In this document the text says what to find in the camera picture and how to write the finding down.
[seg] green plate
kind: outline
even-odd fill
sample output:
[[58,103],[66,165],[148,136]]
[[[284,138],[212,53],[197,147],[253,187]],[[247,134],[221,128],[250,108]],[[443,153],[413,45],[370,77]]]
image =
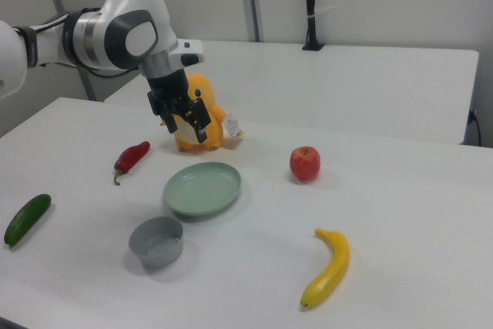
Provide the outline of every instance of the green plate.
[[231,204],[240,193],[241,176],[232,166],[205,162],[189,166],[168,180],[164,201],[177,213],[203,216]]

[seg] green cucumber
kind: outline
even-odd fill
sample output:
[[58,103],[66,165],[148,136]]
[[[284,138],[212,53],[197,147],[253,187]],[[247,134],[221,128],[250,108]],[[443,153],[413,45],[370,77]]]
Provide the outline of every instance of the green cucumber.
[[5,231],[3,240],[10,247],[19,242],[46,212],[52,203],[52,198],[48,194],[39,194],[28,201],[14,216]]

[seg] apple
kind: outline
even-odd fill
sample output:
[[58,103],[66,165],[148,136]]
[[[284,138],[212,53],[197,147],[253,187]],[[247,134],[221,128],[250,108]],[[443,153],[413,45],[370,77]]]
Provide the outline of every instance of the apple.
[[312,146],[296,148],[291,152],[290,169],[299,180],[312,180],[320,170],[320,154]]

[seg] banana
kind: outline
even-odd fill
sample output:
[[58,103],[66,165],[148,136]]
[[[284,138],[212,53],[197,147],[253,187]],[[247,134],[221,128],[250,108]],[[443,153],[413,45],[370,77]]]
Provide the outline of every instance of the banana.
[[316,229],[315,235],[325,241],[334,252],[332,261],[310,283],[301,297],[301,306],[317,306],[340,283],[349,266],[349,243],[346,237],[338,231]]

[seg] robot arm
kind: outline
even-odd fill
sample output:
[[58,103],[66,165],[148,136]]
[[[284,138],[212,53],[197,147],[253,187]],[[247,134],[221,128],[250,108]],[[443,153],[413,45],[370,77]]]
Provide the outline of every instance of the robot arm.
[[88,70],[138,69],[150,86],[153,113],[176,130],[181,116],[206,139],[210,117],[201,99],[188,96],[184,68],[203,61],[196,40],[182,40],[171,28],[164,0],[106,0],[47,25],[7,26],[0,22],[0,98],[20,89],[29,67],[50,62]]

